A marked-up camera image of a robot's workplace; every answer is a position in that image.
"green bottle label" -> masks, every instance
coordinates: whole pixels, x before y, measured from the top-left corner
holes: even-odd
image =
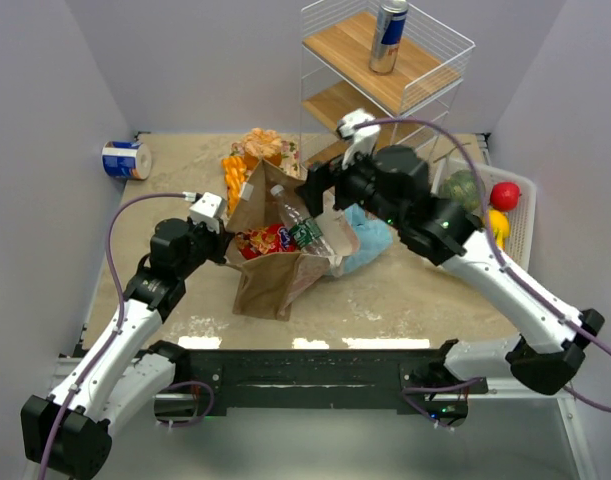
[[[296,245],[301,250],[323,235],[321,229],[318,228],[318,225],[316,225],[316,222],[311,217],[294,225],[290,229],[289,234],[294,238]]]

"fruit basket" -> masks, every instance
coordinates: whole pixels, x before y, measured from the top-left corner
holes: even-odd
[[[487,200],[489,200],[489,194],[494,185],[500,182],[514,182],[521,189],[518,206],[506,213],[511,225],[511,233],[505,245],[505,253],[524,270],[527,270],[532,249],[534,215],[536,213],[536,185],[528,178],[501,170],[500,168],[482,164],[477,165],[476,168],[485,185],[485,197]],[[437,194],[443,181],[459,170],[469,170],[464,160],[457,158],[441,160],[434,176],[432,193]],[[482,215],[482,210],[478,208],[473,213],[480,216]]]

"brown paper bag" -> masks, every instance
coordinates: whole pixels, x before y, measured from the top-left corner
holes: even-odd
[[[270,189],[280,184],[293,190],[302,183],[268,162],[259,162],[242,190],[226,229],[236,233],[281,223]],[[360,248],[343,212],[327,208],[316,222],[337,254],[336,262]],[[245,260],[235,242],[230,243],[226,256],[228,265],[241,272],[233,312],[259,318],[288,320],[291,303],[330,268],[327,258],[301,252],[274,253]]]

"marble countertop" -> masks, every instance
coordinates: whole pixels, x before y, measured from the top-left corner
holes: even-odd
[[[144,182],[128,182],[123,201],[153,192],[210,191],[225,196],[220,160],[239,134],[144,134],[154,165]],[[474,136],[469,152],[482,161]],[[439,141],[434,158],[451,146]],[[419,155],[428,155],[429,148]],[[112,240],[123,285],[148,251],[154,226],[169,217],[185,218],[187,203],[156,199],[121,215]],[[165,339],[200,348],[206,338],[224,349],[292,348],[294,342],[325,342],[348,348],[348,339],[417,339],[438,347],[445,340],[484,340],[516,330],[480,294],[458,279],[428,266],[395,239],[370,265],[339,279],[323,278],[293,304],[289,321],[232,313],[239,281],[233,269],[205,264],[186,282],[187,294],[163,327],[147,342]],[[111,320],[117,296],[103,267],[83,346],[89,348]]]

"shelf rack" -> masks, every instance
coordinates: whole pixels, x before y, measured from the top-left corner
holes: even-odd
[[[333,132],[338,120],[357,108],[377,117],[414,115],[438,123],[449,113],[474,42],[410,4],[394,71],[374,73],[368,63],[379,3],[319,0],[301,10],[300,143],[305,163],[326,161],[345,150]],[[304,134],[304,129],[327,132]],[[420,148],[435,138],[428,128],[387,125],[377,148],[392,143]]]

